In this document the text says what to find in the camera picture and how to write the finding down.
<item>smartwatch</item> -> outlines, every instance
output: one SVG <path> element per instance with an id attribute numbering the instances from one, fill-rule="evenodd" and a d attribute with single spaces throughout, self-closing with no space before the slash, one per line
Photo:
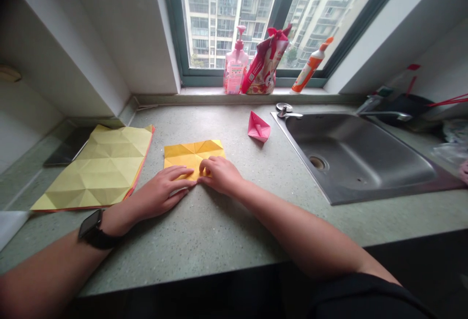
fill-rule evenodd
<path id="1" fill-rule="evenodd" d="M 103 211 L 103 209 L 98 209 L 81 223 L 78 240 L 85 240 L 92 247 L 105 250 L 117 246 L 123 236 L 110 236 L 99 228 Z"/>

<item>tree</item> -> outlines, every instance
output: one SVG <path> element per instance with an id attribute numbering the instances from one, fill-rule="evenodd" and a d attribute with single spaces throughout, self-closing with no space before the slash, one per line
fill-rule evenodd
<path id="1" fill-rule="evenodd" d="M 297 59 L 297 49 L 296 48 L 291 48 L 288 51 L 288 54 L 286 55 L 286 61 L 290 65 L 296 59 Z"/>
<path id="2" fill-rule="evenodd" d="M 204 68 L 205 67 L 205 64 L 203 63 L 203 61 L 201 59 L 198 59 L 198 57 L 196 55 L 192 55 L 192 57 L 190 58 L 190 65 L 193 68 Z"/>

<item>high-rise building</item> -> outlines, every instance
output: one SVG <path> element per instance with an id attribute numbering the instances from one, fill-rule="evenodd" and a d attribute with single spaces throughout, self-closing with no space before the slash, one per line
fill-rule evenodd
<path id="1" fill-rule="evenodd" d="M 239 24 L 247 27 L 242 39 L 252 59 L 264 39 L 272 6 L 273 0 L 184 0 L 191 67 L 224 68 Z"/>
<path id="2" fill-rule="evenodd" d="M 357 0 L 293 0 L 287 23 L 292 23 L 294 56 L 283 68 L 302 68 L 310 54 L 334 36 Z M 244 51 L 253 58 L 266 35 L 274 0 L 184 0 L 188 54 L 193 68 L 224 68 L 225 54 L 234 47 L 236 26 L 247 27 Z"/>

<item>window sill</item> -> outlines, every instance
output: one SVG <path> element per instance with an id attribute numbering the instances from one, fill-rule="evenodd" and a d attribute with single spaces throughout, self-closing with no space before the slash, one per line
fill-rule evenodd
<path id="1" fill-rule="evenodd" d="M 304 89 L 290 94 L 290 88 L 275 88 L 270 95 L 225 95 L 221 87 L 182 88 L 180 94 L 135 95 L 140 105 L 240 105 L 240 104 L 344 104 L 362 103 L 361 94 L 329 94 L 323 89 Z"/>

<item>pink soap dispenser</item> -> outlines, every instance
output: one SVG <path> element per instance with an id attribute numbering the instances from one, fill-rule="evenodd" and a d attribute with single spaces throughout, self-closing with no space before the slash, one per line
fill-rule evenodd
<path id="1" fill-rule="evenodd" d="M 242 84 L 242 77 L 249 63 L 249 56 L 244 52 L 244 42 L 242 41 L 242 33 L 245 32 L 246 26 L 239 25 L 240 37 L 235 42 L 234 50 L 226 54 L 226 65 L 224 68 L 223 86 L 225 94 L 238 94 Z"/>

